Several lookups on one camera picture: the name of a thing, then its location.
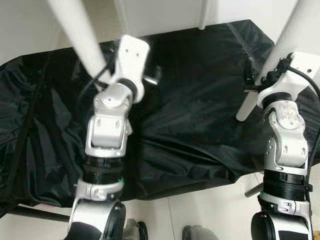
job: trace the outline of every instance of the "black cable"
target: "black cable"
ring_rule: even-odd
[[[54,51],[48,52],[47,59],[44,62],[43,67],[41,69],[41,75],[39,76],[39,80],[35,85],[35,89],[32,93],[31,102],[29,103],[22,126],[20,128],[19,135],[16,142],[16,147],[15,147],[13,158],[12,158],[12,164],[10,166],[11,167],[10,175],[7,179],[7,187],[6,187],[7,191],[4,193],[4,200],[10,197],[10,194],[14,189],[13,186],[15,184],[15,178],[17,176],[19,166],[24,164],[23,163],[24,158],[22,157],[22,154],[24,152],[25,142],[28,137],[29,129],[32,125],[32,120],[34,117],[33,114],[37,104],[38,95],[40,94],[40,90],[43,87],[43,82],[46,78],[48,66],[53,54],[54,54]]]
[[[319,99],[319,102],[320,102],[320,90],[319,90],[319,87],[317,86],[317,84],[311,79],[311,77],[309,77],[308,75],[306,75],[305,73],[289,66],[287,68],[287,70],[289,70],[290,72],[293,72],[295,74],[298,74],[299,76],[303,77],[305,80],[307,80],[309,82],[309,84],[313,87],[313,89],[315,90],[316,94],[317,94],[317,97]],[[309,158],[309,161],[308,161],[308,172],[307,172],[307,181],[309,181],[309,177],[310,177],[310,171],[311,171],[311,167],[313,165],[313,162],[314,162],[314,158],[316,156],[316,152],[317,152],[317,149],[318,149],[318,146],[320,144],[320,129],[316,135],[316,138],[315,138],[315,141],[314,141],[314,144],[312,146],[312,150],[311,150],[311,154],[310,154],[310,158]]]
[[[76,113],[80,112],[80,103],[82,98],[84,97],[85,93],[88,91],[88,89],[96,82],[99,80],[99,78],[105,73],[105,71],[109,68],[110,62],[108,61],[108,63],[105,65],[105,67],[94,77],[92,78],[85,86],[84,88],[82,88],[79,96],[76,99],[75,102],[75,111]]]
[[[75,102],[75,112],[78,114],[80,113],[80,103],[82,101],[82,98],[84,97],[85,93],[89,90],[89,88],[97,81],[99,81],[99,78],[105,73],[106,70],[109,70],[111,68],[111,65],[114,64],[115,62],[115,57],[116,57],[116,52],[118,50],[118,46],[117,43],[115,43],[115,48],[114,51],[111,53],[107,64],[105,65],[105,67],[94,77],[92,78],[85,86],[84,88],[81,90],[80,94],[78,95],[76,102]]]

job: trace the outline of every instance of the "white pole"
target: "white pole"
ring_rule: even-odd
[[[210,0],[202,0],[199,29],[204,30],[207,24],[207,18],[210,10]]]
[[[81,0],[47,0],[88,74],[94,78],[107,62]],[[109,71],[99,80],[108,82]]]
[[[122,33],[129,34],[129,24],[124,0],[114,0],[114,5],[118,15]]]
[[[263,76],[272,71],[280,58],[292,52],[305,52],[320,55],[320,0],[299,0],[287,22],[278,42],[265,62],[256,84],[260,84]],[[250,92],[236,119],[244,121],[257,104],[257,93]]]

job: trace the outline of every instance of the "robotic arm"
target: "robotic arm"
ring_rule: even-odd
[[[251,222],[253,240],[313,239],[309,147],[305,121],[294,101],[309,85],[302,76],[313,78],[319,66],[320,56],[295,52],[281,59],[259,86],[257,105],[265,111],[272,136],[266,145],[263,190],[258,196],[262,211]]]
[[[98,74],[107,65],[97,44],[94,31],[81,0],[47,0],[63,27],[85,69],[92,78],[109,84],[93,101],[94,116],[87,128],[84,174],[77,184],[76,196],[66,240],[121,240],[126,209],[119,201],[124,186],[122,157],[127,138],[132,133],[128,113],[132,104],[144,95],[142,74],[149,46],[125,35],[115,61],[115,73]],[[318,0],[300,0],[275,50],[270,54],[261,75],[271,69],[279,55],[292,52],[318,27],[309,11],[320,9]],[[237,115],[244,121],[258,104],[265,110],[266,127],[273,135],[265,152],[263,191],[259,196],[262,211],[251,223],[253,240],[312,240],[309,191],[309,148],[304,138],[305,122],[294,102],[308,86],[301,76],[313,78],[320,65],[316,55],[295,52],[280,61],[275,71],[267,74],[259,94],[249,94]]]
[[[126,208],[119,202],[124,186],[122,157],[132,133],[129,110],[144,95],[148,51],[147,43],[124,35],[111,84],[94,97],[85,143],[87,161],[77,183],[67,240],[122,239],[126,218]]]

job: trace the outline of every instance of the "white mounting bracket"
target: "white mounting bracket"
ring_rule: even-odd
[[[147,60],[149,45],[138,38],[123,35],[115,60],[115,71],[108,84],[115,84],[120,79],[130,80],[136,87],[137,92],[133,103],[141,101],[145,94],[142,84],[145,63]]]
[[[297,51],[291,55],[291,58],[290,67],[303,72],[311,79],[316,75],[320,66],[320,56]],[[263,99],[274,93],[288,93],[292,96],[292,100],[295,101],[298,94],[308,86],[308,81],[303,77],[294,72],[286,71],[274,85],[258,94],[257,105],[263,108]]]

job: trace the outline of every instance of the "white floor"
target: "white floor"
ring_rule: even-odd
[[[320,164],[311,171],[313,229],[320,230]],[[202,225],[220,240],[250,240],[252,216],[260,211],[257,195],[244,196],[245,191],[261,183],[260,173],[242,176],[235,184],[170,196],[153,201],[125,202],[127,218],[144,221],[150,240],[180,240],[185,225]],[[45,205],[37,209],[68,215],[69,208]],[[67,231],[67,223],[7,214],[0,219],[0,239],[59,240]]]

